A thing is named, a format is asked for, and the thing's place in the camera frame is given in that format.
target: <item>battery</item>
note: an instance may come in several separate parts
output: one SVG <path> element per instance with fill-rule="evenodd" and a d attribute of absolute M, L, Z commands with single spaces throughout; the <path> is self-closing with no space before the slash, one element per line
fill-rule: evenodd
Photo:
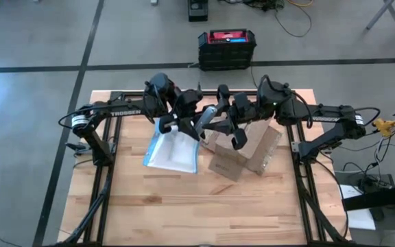
<path fill-rule="evenodd" d="M 247 69 L 251 66 L 255 35 L 250 30 L 211 30 L 199 40 L 199 68 L 203 71 Z"/>

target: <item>concrete floor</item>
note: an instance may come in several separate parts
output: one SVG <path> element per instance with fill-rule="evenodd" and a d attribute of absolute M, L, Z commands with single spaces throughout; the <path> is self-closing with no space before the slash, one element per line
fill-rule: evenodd
<path fill-rule="evenodd" d="M 273 13 L 244 5 L 210 3 L 208 22 L 189 23 L 183 0 L 161 0 L 157 7 L 148 0 L 106 0 L 91 56 L 85 62 L 197 62 L 197 37 L 202 32 L 239 27 L 256 34 L 254 61 L 284 60 L 295 64 L 298 60 L 395 58 L 395 21 L 389 12 L 370 31 L 364 29 L 382 6 L 380 0 L 315 0 L 306 9 L 313 26 L 304 38 L 286 34 Z M 0 68 L 83 65 L 97 4 L 98 0 L 44 0 L 39 4 L 0 0 Z M 302 33 L 308 27 L 306 17 L 289 4 L 279 17 L 293 32 Z M 144 81 L 160 71 L 184 89 L 195 88 L 197 81 L 203 89 L 214 89 L 221 83 L 232 89 L 253 88 L 249 69 L 87 71 L 80 81 L 80 94 L 73 100 L 77 100 L 78 107 L 88 102 L 92 90 L 142 89 Z M 376 106 L 386 119 L 392 119 L 394 113 L 395 63 L 254 67 L 253 72 L 256 80 L 266 73 L 273 80 L 290 83 L 293 89 L 313 89 L 318 102 Z M 57 120 L 67 112 L 77 75 L 77 69 L 0 73 L 0 238 L 4 240 L 32 245 L 62 133 Z M 344 145 L 360 148 L 378 138 L 345 141 Z M 372 152 L 336 149 L 335 170 L 348 161 L 364 168 L 373 161 Z M 66 152 L 44 244 L 56 241 L 73 162 L 71 153 Z M 381 167 L 395 180 L 393 164 L 395 148 L 390 149 Z M 383 244 L 395 246 L 391 232 L 351 229 L 351 234 L 358 243 L 372 245 L 379 245 L 386 235 Z"/>

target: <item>table leg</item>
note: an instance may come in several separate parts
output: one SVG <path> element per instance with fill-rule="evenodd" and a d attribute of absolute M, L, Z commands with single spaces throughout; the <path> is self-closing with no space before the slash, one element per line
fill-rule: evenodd
<path fill-rule="evenodd" d="M 387 11 L 388 7 L 394 2 L 394 0 L 386 0 L 382 8 L 374 15 L 373 19 L 368 23 L 367 29 L 371 29 L 374 24 L 381 18 L 382 14 Z"/>

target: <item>brown cardboard box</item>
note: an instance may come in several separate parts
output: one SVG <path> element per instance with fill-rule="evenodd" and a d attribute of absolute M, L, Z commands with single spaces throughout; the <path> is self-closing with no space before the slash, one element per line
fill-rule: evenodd
<path fill-rule="evenodd" d="M 248 138 L 248 142 L 246 142 L 244 147 L 240 150 L 234 150 L 232 148 L 231 134 L 228 136 L 219 134 L 216 139 L 215 153 L 231 158 L 239 164 L 246 163 L 248 159 L 252 158 L 252 155 L 254 155 L 255 150 L 259 146 L 259 143 L 263 138 L 270 121 L 271 119 L 268 119 L 239 126 L 239 128 L 243 128 L 245 130 L 246 137 Z"/>
<path fill-rule="evenodd" d="M 217 154 L 215 154 L 211 159 L 210 166 L 208 166 L 208 168 L 213 172 L 225 176 L 235 182 L 238 181 L 241 171 L 243 170 L 242 165 L 239 165 L 235 161 Z"/>
<path fill-rule="evenodd" d="M 253 148 L 255 146 L 255 150 L 251 154 L 250 158 L 246 158 L 242 156 L 243 154 L 239 151 L 233 150 L 230 141 L 232 137 L 228 136 L 226 139 L 229 140 L 230 145 L 225 145 L 226 148 L 222 148 L 216 145 L 216 152 L 208 168 L 233 181 L 237 181 L 239 179 L 243 167 L 246 167 L 248 170 L 255 172 L 258 175 L 263 174 L 267 164 L 271 159 L 272 153 L 276 149 L 278 142 L 281 138 L 281 133 L 275 130 L 273 127 L 266 126 L 264 127 L 264 129 L 265 131 L 260 136 L 260 139 L 258 137 L 255 138 L 256 145 L 250 145 L 249 147 Z M 217 138 L 217 142 L 221 142 L 219 140 L 219 138 L 221 137 L 226 136 L 224 134 L 220 134 Z M 251 153 L 251 150 L 246 150 L 243 153 L 247 153 L 249 155 L 249 153 Z"/>
<path fill-rule="evenodd" d="M 274 150 L 277 148 L 281 138 L 281 133 L 271 126 L 266 128 L 265 134 L 261 139 L 254 155 L 245 164 L 245 167 L 251 172 L 261 176 L 271 160 Z"/>

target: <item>wooden tabletop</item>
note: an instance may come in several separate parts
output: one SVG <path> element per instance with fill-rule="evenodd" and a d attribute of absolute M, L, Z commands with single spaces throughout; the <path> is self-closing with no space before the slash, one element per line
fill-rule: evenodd
<path fill-rule="evenodd" d="M 297 92 L 308 104 L 315 104 L 312 90 Z M 110 91 L 93 91 L 91 102 L 109 97 Z M 205 97 L 199 107 L 215 100 Z M 198 174 L 143 166 L 154 126 L 143 116 L 124 117 L 104 244 L 306 244 L 287 132 L 274 120 L 270 125 L 283 136 L 265 173 L 257 176 L 245 169 L 236 183 L 208 169 L 213 155 L 204 148 L 200 148 Z M 100 136 L 103 128 L 102 124 L 97 129 Z M 322 133 L 320 123 L 314 123 L 310 130 L 305 128 L 306 140 Z M 90 158 L 81 157 L 79 161 Z M 319 156 L 318 160 L 333 170 L 327 158 Z M 312 168 L 321 210 L 343 233 L 346 217 L 337 185 L 323 167 Z M 74 169 L 59 241 L 68 237 L 64 231 L 72 232 L 87 212 L 94 175 L 92 163 Z M 313 214 L 309 213 L 313 235 L 317 237 Z"/>

